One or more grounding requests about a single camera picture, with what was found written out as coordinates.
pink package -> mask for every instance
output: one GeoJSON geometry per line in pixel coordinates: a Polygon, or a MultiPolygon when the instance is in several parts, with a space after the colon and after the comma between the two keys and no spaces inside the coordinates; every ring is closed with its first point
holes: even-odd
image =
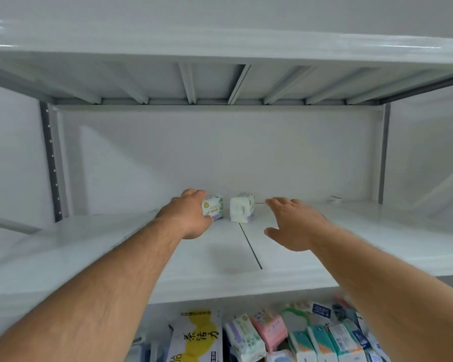
{"type": "Polygon", "coordinates": [[[274,352],[287,338],[288,331],[282,317],[270,308],[262,308],[250,321],[265,342],[268,353],[274,352]]]}

left hand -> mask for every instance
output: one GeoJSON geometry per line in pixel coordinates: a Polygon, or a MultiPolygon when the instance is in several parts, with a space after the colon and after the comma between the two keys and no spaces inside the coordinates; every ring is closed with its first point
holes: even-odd
{"type": "Polygon", "coordinates": [[[206,191],[187,189],[181,197],[175,197],[156,215],[157,219],[169,220],[181,231],[181,238],[195,239],[202,235],[213,222],[203,215],[202,203],[206,191]]]}

shelf underside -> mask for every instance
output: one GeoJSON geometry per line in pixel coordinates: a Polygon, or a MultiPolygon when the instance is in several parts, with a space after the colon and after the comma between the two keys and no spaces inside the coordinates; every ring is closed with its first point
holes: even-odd
{"type": "Polygon", "coordinates": [[[426,64],[0,52],[0,86],[52,104],[378,105],[449,85],[426,64]]]}
{"type": "MultiPolygon", "coordinates": [[[[435,276],[453,275],[453,227],[370,202],[314,205],[329,220],[435,276]]],[[[30,306],[152,218],[152,214],[77,216],[0,251],[0,308],[30,306]]],[[[310,252],[291,252],[263,235],[275,219],[258,204],[248,224],[217,220],[184,240],[150,303],[336,286],[310,252]]]]}

white wall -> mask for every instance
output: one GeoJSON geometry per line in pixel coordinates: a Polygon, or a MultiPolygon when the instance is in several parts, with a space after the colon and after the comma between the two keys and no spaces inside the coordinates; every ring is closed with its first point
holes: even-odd
{"type": "Polygon", "coordinates": [[[379,109],[61,108],[69,209],[151,210],[188,187],[368,199],[379,109]]]}
{"type": "Polygon", "coordinates": [[[384,198],[453,222],[453,86],[392,103],[384,198]]]}
{"type": "Polygon", "coordinates": [[[453,0],[0,0],[0,19],[453,37],[453,0]]]}
{"type": "MultiPolygon", "coordinates": [[[[2,88],[0,218],[39,228],[54,223],[38,103],[2,88]]],[[[9,234],[0,231],[0,238],[9,234]]]]}

